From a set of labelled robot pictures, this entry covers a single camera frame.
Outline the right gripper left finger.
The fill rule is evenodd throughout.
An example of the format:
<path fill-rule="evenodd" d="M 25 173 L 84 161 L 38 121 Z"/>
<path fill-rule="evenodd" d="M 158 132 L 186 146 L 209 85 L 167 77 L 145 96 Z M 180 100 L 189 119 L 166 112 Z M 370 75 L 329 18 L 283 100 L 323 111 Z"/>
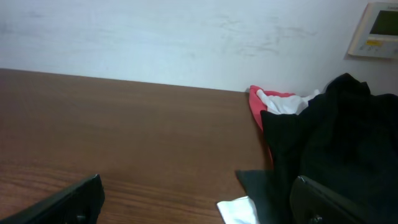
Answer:
<path fill-rule="evenodd" d="M 104 201 L 101 177 L 95 174 L 1 220 L 1 224 L 96 224 Z"/>

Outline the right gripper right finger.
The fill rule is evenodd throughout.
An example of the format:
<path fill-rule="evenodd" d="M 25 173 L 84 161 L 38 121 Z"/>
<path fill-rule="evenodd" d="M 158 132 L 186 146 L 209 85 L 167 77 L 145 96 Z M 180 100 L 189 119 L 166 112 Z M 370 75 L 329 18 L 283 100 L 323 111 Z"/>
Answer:
<path fill-rule="evenodd" d="M 362 180 L 322 185 L 300 175 L 290 191 L 292 216 L 296 223 L 382 223 L 363 188 Z"/>

